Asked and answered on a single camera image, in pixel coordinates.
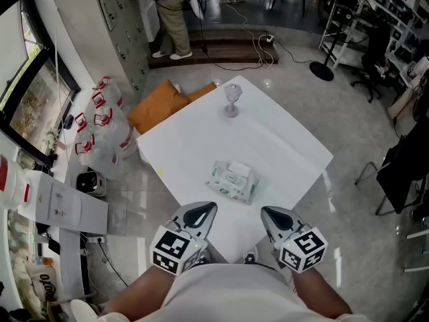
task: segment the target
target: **wooden platform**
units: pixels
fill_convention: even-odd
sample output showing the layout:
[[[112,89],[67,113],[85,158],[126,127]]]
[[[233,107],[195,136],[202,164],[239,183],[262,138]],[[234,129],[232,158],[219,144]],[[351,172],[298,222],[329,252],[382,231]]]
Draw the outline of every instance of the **wooden platform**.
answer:
[[[255,35],[256,48],[269,63],[271,58],[262,52],[257,46],[260,35],[265,31],[253,31]],[[149,68],[163,68],[169,66],[187,66],[190,64],[207,63],[258,63],[259,56],[253,47],[252,35],[243,30],[209,30],[204,31],[204,42],[201,33],[193,31],[189,33],[190,45],[193,55],[182,60],[173,61],[168,56],[161,58],[151,58]],[[202,51],[202,45],[206,44],[208,53]],[[260,41],[261,47],[268,51],[274,58],[274,64],[278,63],[279,56],[272,43],[265,40]]]

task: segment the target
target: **stand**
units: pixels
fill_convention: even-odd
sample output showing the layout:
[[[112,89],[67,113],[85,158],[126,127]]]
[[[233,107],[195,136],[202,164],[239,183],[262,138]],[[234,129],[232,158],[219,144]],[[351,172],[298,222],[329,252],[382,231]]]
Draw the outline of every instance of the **stand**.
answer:
[[[341,15],[341,9],[339,9],[337,11],[337,13],[339,15]],[[336,33],[334,41],[332,42],[332,46],[330,47],[329,51],[328,51],[328,55],[326,56],[325,61],[322,63],[314,61],[310,63],[310,70],[311,72],[316,75],[318,78],[324,80],[324,81],[332,81],[334,79],[334,73],[332,72],[332,70],[327,66],[330,55],[332,54],[332,52],[334,51],[335,48],[335,44],[338,42],[338,39],[340,38],[340,35],[343,32],[343,28],[344,25],[346,23],[346,21],[351,19],[351,15],[350,14],[346,14],[344,16],[341,16],[341,24],[340,24],[340,30]]]

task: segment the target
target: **fiducial marker cube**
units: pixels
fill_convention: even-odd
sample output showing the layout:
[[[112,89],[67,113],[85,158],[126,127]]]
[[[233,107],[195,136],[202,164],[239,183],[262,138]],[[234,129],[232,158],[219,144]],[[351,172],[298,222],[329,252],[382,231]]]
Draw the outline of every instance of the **fiducial marker cube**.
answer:
[[[207,242],[202,239],[195,240],[186,232],[160,226],[150,245],[150,262],[178,276],[195,265],[206,248]]]
[[[323,260],[328,242],[317,228],[288,239],[280,248],[280,262],[302,273]]]

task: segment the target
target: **office chair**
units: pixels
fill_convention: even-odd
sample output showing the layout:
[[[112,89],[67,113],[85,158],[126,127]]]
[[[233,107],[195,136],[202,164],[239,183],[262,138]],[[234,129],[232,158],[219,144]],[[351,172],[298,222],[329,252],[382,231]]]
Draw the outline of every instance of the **office chair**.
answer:
[[[352,72],[353,75],[358,76],[361,80],[353,81],[350,85],[364,85],[368,88],[370,98],[368,103],[374,99],[373,92],[377,93],[378,99],[381,98],[381,93],[376,88],[377,85],[390,85],[388,80],[385,80],[378,73],[375,64],[383,64],[385,62],[385,53],[390,41],[390,25],[387,22],[380,21],[377,29],[373,28],[369,32],[369,45],[367,52],[362,56],[363,70]]]
[[[377,174],[376,180],[383,189],[385,196],[380,202],[375,214],[377,216],[389,213],[401,213],[407,207],[419,205],[424,196],[426,176],[429,173],[429,119],[423,116],[407,136],[401,137],[399,143],[387,151],[381,168],[373,161],[368,162],[355,185]],[[375,170],[370,175],[362,178],[366,169],[371,166]],[[417,198],[406,205],[408,192],[412,182],[422,181],[417,190]],[[393,210],[380,213],[384,202],[389,199]]]

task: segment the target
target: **window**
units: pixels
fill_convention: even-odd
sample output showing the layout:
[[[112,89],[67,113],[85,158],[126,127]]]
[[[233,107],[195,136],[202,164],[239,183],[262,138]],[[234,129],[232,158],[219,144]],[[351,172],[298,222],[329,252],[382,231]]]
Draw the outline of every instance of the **window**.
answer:
[[[80,88],[59,55],[57,84],[55,47],[34,0],[0,0],[0,58],[0,129],[51,168],[46,134],[62,127]]]

